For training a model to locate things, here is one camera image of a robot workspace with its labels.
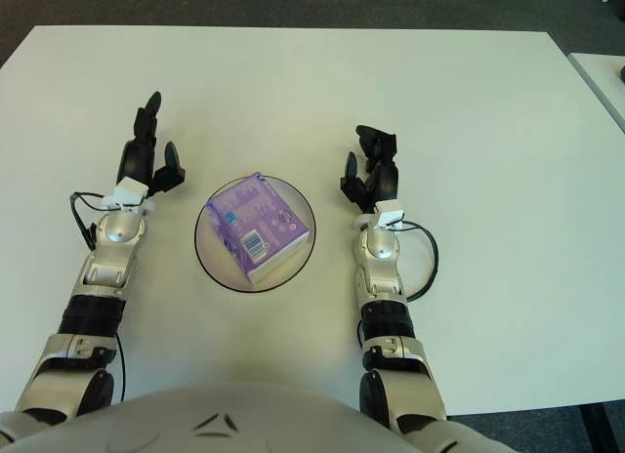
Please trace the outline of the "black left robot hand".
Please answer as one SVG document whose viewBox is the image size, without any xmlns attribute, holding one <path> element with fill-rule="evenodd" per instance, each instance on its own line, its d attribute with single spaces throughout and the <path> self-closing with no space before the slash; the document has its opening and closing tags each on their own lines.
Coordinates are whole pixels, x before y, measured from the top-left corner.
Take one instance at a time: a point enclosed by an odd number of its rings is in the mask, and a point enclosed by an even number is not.
<svg viewBox="0 0 625 453">
<path fill-rule="evenodd" d="M 134 138 L 123 148 L 117 173 L 117 183 L 125 178 L 147 186 L 147 197 L 157 192 L 167 192 L 181 185 L 186 178 L 178 151 L 173 142 L 165 145 L 165 164 L 154 170 L 157 113 L 161 106 L 161 94 L 154 92 L 144 106 L 140 106 L 134 121 Z"/>
</svg>

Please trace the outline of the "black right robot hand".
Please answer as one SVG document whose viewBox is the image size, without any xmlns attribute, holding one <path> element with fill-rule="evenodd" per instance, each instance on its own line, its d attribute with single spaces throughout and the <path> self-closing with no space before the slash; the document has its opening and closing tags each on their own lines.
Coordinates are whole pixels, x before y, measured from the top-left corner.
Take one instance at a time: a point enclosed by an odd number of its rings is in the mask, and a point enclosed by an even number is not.
<svg viewBox="0 0 625 453">
<path fill-rule="evenodd" d="M 355 132 L 366 157 L 368 177 L 363 181 L 357 175 L 357 160 L 350 152 L 344 176 L 340 179 L 340 189 L 362 213 L 372 214 L 377 202 L 397 198 L 396 135 L 365 125 L 357 125 Z"/>
</svg>

